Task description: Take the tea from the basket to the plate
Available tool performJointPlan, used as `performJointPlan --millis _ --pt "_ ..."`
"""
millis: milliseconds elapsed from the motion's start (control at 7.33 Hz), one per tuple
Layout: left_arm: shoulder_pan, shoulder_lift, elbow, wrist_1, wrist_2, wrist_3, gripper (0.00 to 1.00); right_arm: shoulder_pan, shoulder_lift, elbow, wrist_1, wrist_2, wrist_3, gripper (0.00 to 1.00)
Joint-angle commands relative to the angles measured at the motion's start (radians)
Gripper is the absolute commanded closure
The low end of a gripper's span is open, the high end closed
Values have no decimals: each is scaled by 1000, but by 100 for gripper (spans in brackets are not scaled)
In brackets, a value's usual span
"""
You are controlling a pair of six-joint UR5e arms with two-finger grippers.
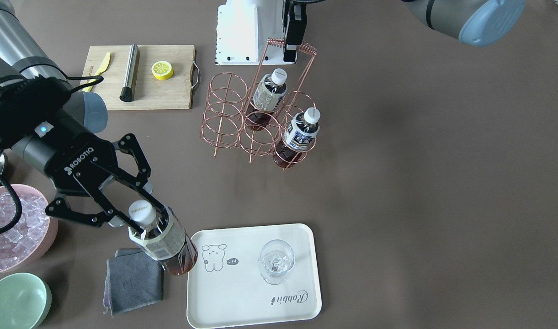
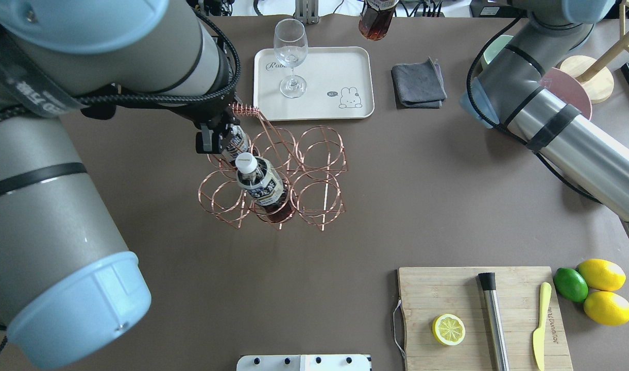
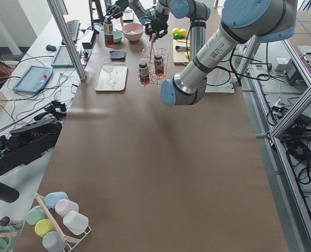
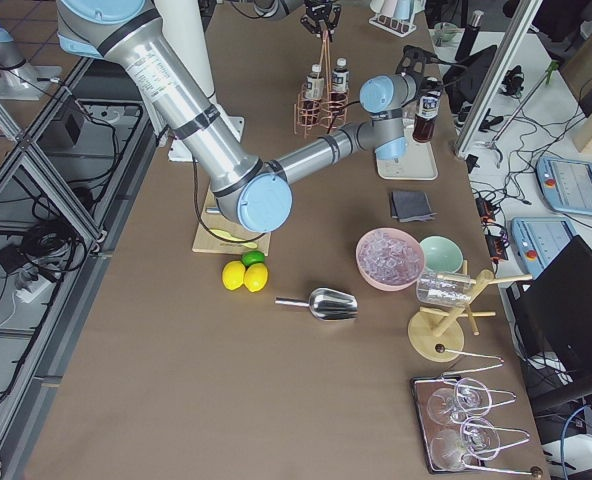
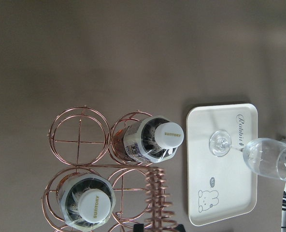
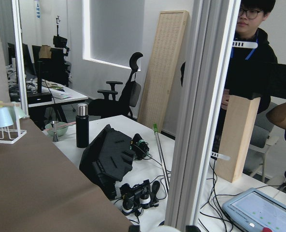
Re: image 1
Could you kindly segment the second gripper black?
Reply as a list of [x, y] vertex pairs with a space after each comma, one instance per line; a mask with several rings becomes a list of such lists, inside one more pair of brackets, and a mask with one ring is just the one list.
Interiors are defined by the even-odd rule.
[[296, 52], [303, 43], [303, 37], [307, 26], [306, 3], [285, 0], [283, 7], [283, 61], [288, 63], [296, 62]]

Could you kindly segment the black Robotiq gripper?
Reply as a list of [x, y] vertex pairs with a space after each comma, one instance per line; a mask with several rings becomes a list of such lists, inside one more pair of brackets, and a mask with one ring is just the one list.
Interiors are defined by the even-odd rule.
[[[74, 211], [60, 194], [47, 205], [47, 215], [93, 227], [116, 218], [141, 233], [143, 229], [116, 209], [102, 188], [116, 180], [149, 202], [159, 215], [167, 215], [166, 206], [145, 189], [151, 175], [149, 161], [134, 134], [127, 133], [113, 144], [68, 114], [65, 107], [73, 96], [76, 92], [55, 77], [1, 76], [0, 154], [14, 150], [48, 177], [58, 192], [89, 196], [101, 209], [96, 214]], [[136, 175], [117, 165], [116, 150], [134, 159]]]

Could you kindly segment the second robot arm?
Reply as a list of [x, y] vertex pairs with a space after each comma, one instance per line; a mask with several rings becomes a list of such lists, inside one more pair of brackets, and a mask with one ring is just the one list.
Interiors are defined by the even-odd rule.
[[[307, 26], [306, 6], [313, 0], [283, 2], [284, 60], [295, 60]], [[525, 0], [404, 0], [412, 14], [431, 30], [463, 44], [486, 47], [500, 40], [519, 20]]]

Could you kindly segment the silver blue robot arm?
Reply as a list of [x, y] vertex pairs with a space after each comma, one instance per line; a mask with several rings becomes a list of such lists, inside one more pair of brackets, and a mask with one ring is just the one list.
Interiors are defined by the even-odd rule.
[[24, 29], [12, 4], [0, 0], [0, 153], [12, 149], [51, 180], [57, 196], [46, 214], [93, 227], [116, 218], [140, 233], [102, 192], [117, 181], [168, 218], [167, 207], [146, 190], [151, 169], [136, 137], [110, 142], [89, 131], [83, 124], [90, 116], [87, 94], [70, 81]]

